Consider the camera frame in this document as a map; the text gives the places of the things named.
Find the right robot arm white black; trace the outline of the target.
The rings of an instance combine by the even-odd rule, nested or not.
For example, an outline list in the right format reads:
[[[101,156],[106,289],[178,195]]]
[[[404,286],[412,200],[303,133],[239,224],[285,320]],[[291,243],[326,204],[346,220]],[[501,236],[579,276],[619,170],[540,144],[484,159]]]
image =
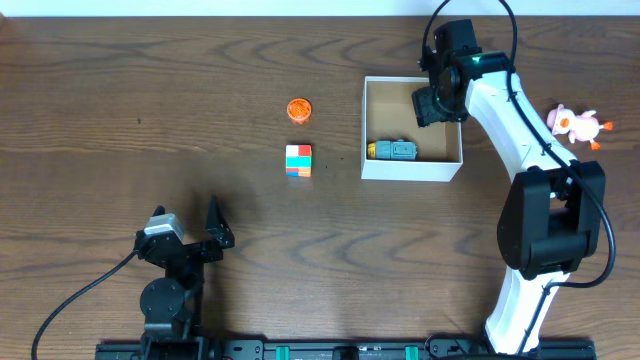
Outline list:
[[[488,347],[496,355],[539,354],[539,330],[558,290],[596,287],[613,270],[604,171],[557,141],[504,53],[426,48],[419,66],[429,75],[428,87],[412,96],[419,125],[475,118],[511,179],[497,225],[507,271],[484,325]]]

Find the grey yellow toy truck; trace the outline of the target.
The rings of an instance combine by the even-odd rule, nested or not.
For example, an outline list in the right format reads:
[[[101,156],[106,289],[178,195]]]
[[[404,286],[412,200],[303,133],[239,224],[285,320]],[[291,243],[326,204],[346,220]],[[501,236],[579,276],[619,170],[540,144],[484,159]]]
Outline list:
[[[415,143],[405,140],[380,140],[367,145],[367,157],[372,160],[414,161]]]

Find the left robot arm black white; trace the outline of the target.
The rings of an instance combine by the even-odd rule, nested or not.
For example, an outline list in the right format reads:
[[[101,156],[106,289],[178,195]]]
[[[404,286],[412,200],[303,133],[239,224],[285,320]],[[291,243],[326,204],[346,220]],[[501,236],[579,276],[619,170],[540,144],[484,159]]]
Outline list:
[[[178,217],[159,206],[136,233],[138,258],[164,270],[164,276],[150,282],[140,296],[144,333],[154,340],[186,340],[201,332],[204,265],[222,260],[223,251],[235,246],[215,196],[209,202],[205,230],[208,240],[184,243],[185,228]]]

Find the multicoloured block cube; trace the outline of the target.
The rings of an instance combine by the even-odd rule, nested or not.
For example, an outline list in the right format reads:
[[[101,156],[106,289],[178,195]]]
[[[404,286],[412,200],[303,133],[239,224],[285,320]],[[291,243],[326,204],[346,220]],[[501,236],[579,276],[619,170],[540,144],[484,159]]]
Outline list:
[[[291,177],[310,177],[312,170],[312,147],[287,145],[285,148],[285,171]]]

